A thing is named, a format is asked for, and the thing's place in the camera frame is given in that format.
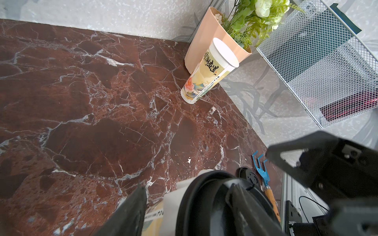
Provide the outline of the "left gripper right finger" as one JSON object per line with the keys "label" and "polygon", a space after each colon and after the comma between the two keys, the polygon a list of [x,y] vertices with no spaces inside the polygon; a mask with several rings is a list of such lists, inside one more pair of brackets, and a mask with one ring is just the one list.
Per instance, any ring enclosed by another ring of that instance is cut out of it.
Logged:
{"label": "left gripper right finger", "polygon": [[233,184],[225,201],[234,217],[238,236],[283,236],[280,226],[270,218],[258,201],[244,188]]}

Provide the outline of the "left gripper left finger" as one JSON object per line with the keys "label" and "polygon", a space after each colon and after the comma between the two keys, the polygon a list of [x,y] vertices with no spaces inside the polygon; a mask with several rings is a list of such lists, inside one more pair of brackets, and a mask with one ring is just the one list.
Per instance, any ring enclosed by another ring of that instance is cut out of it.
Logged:
{"label": "left gripper left finger", "polygon": [[96,236],[140,236],[147,208],[147,194],[138,186],[95,233]]}

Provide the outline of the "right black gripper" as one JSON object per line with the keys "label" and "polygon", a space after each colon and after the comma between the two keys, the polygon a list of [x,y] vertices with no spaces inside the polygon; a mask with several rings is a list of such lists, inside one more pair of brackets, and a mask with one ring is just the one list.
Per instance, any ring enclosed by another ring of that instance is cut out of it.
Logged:
{"label": "right black gripper", "polygon": [[271,145],[266,157],[328,206],[311,223],[293,223],[293,236],[375,236],[378,233],[378,152],[317,131]]}

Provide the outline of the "black plastic cup lid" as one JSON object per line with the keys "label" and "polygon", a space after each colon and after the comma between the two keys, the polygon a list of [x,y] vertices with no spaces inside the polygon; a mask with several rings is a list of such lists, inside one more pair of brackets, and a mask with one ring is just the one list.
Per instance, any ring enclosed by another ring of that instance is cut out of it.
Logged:
{"label": "black plastic cup lid", "polygon": [[177,236],[283,236],[273,205],[252,182],[225,171],[199,175],[178,210]]}

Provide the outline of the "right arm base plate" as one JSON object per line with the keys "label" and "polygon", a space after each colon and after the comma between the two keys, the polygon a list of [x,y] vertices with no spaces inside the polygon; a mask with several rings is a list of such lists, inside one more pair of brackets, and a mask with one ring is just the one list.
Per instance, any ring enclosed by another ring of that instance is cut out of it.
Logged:
{"label": "right arm base plate", "polygon": [[297,211],[297,208],[292,204],[290,200],[285,202],[284,208],[284,232],[290,236],[290,229],[294,223],[302,223],[301,214]]}

